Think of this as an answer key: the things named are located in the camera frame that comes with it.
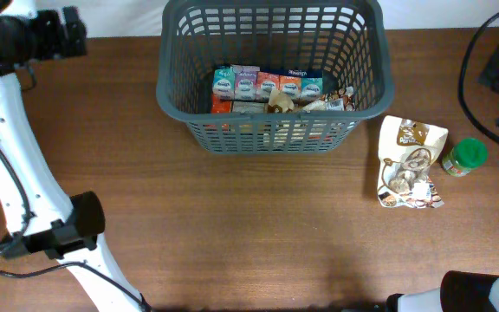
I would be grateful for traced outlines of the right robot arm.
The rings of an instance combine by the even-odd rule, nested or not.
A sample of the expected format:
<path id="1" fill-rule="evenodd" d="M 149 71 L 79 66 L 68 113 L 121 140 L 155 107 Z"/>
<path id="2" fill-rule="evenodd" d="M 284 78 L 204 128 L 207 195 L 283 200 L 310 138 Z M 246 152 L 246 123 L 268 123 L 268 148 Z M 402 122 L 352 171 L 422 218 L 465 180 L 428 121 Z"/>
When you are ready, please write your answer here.
<path id="1" fill-rule="evenodd" d="M 422 293 L 394 294 L 386 300 L 389 312 L 499 312 L 499 276 L 449 271 L 441 286 Z"/>

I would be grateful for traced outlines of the beige rice bag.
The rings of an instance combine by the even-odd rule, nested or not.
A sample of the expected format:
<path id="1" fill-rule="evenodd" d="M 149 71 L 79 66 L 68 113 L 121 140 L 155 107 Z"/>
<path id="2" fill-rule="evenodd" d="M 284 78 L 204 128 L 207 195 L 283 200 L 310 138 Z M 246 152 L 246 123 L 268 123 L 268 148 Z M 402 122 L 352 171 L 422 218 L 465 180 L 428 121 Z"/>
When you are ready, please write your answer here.
<path id="1" fill-rule="evenodd" d="M 285 93 L 274 88 L 269 102 L 265 105 L 268 114 L 294 114 L 295 120 L 274 120 L 263 130 L 263 144 L 273 148 L 288 144 L 290 141 L 318 139 L 327 123 L 313 121 L 308 117 L 311 113 L 339 113 L 356 110 L 354 87 L 349 86 L 321 95 L 308 104 L 297 106 Z"/>

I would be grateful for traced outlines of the beige mushroom snack bag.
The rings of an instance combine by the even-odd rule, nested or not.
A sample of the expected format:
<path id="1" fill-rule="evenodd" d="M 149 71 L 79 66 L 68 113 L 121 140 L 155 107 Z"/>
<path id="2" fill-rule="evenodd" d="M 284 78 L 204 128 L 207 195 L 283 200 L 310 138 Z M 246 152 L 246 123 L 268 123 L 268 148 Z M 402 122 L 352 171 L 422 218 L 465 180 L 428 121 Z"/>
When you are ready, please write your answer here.
<path id="1" fill-rule="evenodd" d="M 429 177 L 448 130 L 388 115 L 379 132 L 377 198 L 385 208 L 438 208 L 444 204 Z"/>

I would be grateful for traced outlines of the grey plastic shopping basket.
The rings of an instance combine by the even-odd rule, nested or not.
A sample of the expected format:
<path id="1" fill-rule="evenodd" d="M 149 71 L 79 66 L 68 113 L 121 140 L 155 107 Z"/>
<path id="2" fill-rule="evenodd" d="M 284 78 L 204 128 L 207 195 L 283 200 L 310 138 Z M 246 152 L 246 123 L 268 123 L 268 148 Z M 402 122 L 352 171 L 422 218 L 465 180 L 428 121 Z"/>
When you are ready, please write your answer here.
<path id="1" fill-rule="evenodd" d="M 157 100 L 214 153 L 324 153 L 394 97 L 375 0 L 169 2 Z"/>

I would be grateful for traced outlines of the red brown pasta packet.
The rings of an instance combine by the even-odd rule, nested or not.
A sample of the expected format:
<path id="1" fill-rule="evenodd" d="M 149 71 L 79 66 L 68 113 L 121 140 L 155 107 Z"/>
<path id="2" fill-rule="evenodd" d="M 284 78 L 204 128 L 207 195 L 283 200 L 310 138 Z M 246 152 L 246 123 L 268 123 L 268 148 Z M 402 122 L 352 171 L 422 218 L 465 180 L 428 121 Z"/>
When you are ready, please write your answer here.
<path id="1" fill-rule="evenodd" d="M 317 101 L 311 104 L 312 107 L 310 110 L 303 109 L 304 107 L 298 107 L 292 102 L 292 100 L 288 100 L 288 97 L 282 95 L 280 100 L 274 100 L 273 104 L 271 103 L 263 103 L 257 101 L 229 101 L 229 100 L 221 100 L 216 95 L 212 97 L 211 104 L 211 114 L 227 114 L 227 113 L 240 113 L 240 114 L 288 114 L 288 113 L 298 113 L 298 112 L 310 112 L 314 110 L 323 110 L 325 106 L 324 102 Z M 307 124 L 301 122 L 295 122 L 293 126 L 290 126 L 290 121 L 277 121 L 275 130 L 275 139 L 274 143 L 276 145 L 283 144 L 288 141 L 288 132 L 292 129 L 292 138 L 294 140 L 303 140 L 303 136 L 306 133 Z M 322 136 L 323 130 L 319 126 L 313 126 L 309 131 L 310 139 L 317 140 Z M 242 133 L 249 133 L 253 131 L 253 126 L 251 125 L 241 125 Z M 263 142 L 268 144 L 271 143 L 271 134 L 272 134 L 272 126 L 265 125 L 259 126 L 257 129 L 257 134 L 261 134 L 263 138 Z"/>

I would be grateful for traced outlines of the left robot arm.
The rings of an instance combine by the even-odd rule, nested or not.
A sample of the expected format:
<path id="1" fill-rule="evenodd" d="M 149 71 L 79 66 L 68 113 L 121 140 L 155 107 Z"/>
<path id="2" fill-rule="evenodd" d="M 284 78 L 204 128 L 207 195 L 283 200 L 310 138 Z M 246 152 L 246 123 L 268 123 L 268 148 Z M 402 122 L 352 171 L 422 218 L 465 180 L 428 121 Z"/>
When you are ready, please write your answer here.
<path id="1" fill-rule="evenodd" d="M 32 1 L 0 1 L 0 203 L 7 232 L 0 257 L 44 253 L 66 269 L 100 311 L 147 311 L 107 246 L 100 200 L 69 196 L 53 177 L 23 105 L 18 69 L 84 56 L 87 31 L 78 10 L 39 10 Z"/>

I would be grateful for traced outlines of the multicolour tissue pack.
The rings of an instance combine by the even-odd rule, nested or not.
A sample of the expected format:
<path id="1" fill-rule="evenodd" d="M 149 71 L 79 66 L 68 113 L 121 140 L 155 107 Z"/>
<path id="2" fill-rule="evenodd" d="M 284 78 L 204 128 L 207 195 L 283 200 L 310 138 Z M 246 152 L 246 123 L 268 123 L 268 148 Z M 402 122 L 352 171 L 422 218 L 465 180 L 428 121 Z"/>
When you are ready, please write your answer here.
<path id="1" fill-rule="evenodd" d="M 311 102 L 323 94 L 320 70 L 261 69 L 228 65 L 214 71 L 211 91 L 223 100 L 265 101 L 276 88 L 292 100 Z"/>

